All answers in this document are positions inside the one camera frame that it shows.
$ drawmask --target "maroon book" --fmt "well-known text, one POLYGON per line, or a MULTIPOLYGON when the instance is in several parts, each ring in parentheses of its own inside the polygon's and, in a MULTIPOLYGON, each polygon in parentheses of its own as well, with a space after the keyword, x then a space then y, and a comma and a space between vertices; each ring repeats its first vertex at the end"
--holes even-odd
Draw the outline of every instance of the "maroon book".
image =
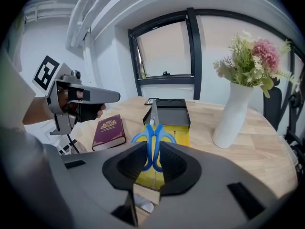
POLYGON ((99 151, 126 142, 121 116, 115 115, 99 121, 96 127, 92 150, 99 151))

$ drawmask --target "cable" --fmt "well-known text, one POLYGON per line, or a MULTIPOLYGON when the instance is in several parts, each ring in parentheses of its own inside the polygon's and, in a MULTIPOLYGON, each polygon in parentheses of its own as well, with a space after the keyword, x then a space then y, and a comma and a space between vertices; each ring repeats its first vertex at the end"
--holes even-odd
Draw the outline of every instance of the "cable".
POLYGON ((71 137, 70 137, 69 134, 67 134, 67 137, 68 137, 70 143, 72 144, 72 146, 75 148, 76 152, 79 154, 80 152, 78 151, 78 149, 76 148, 76 146, 75 146, 74 143, 72 142, 71 137))

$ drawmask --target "blue scissors handle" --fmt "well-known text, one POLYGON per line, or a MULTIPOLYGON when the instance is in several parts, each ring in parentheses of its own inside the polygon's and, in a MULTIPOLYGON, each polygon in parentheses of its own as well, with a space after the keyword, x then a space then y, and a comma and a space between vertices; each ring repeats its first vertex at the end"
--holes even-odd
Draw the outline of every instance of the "blue scissors handle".
POLYGON ((140 137, 144 136, 147 139, 147 165, 145 165, 142 171, 149 170, 152 167, 152 137, 154 135, 154 131, 151 125, 147 125, 144 131, 137 134, 133 139, 132 143, 135 143, 140 137))
POLYGON ((167 137, 170 139, 170 141, 172 143, 177 143, 175 138, 167 133, 163 127, 163 125, 158 125, 156 131, 155 131, 155 135, 156 135, 156 146, 154 148, 154 154, 153 154, 153 160, 152 160, 152 166, 153 168, 158 171, 158 172, 162 172, 162 168, 160 166, 158 166, 157 164, 157 160, 158 160, 158 156, 159 156, 159 150, 160 150, 160 141, 163 137, 167 137))

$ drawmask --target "vase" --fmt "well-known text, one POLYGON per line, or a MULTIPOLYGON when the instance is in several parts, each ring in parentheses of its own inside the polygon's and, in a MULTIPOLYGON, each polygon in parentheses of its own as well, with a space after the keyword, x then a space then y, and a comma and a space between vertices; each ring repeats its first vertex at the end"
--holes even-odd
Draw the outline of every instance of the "vase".
POLYGON ((253 87, 230 82, 230 97, 212 140, 220 148, 228 148, 240 132, 246 116, 253 87))

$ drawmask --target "table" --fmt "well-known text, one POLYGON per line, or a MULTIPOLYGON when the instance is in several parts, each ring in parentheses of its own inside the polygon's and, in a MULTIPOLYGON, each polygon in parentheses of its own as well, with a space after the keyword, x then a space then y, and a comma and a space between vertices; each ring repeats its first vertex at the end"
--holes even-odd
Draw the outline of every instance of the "table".
MULTIPOLYGON (((143 128, 143 118, 150 109, 145 106, 147 98, 131 98, 111 108, 94 121, 82 123, 76 133, 76 140, 87 151, 92 151, 92 141, 97 123, 105 118, 120 114, 126 135, 126 142, 143 128)), ((190 147, 226 157, 263 182, 280 198, 296 188, 297 178, 292 159, 278 134, 270 123, 256 110, 248 109, 241 132, 227 149, 218 148, 212 142, 223 105, 206 104, 196 100, 186 101, 191 126, 190 147)))

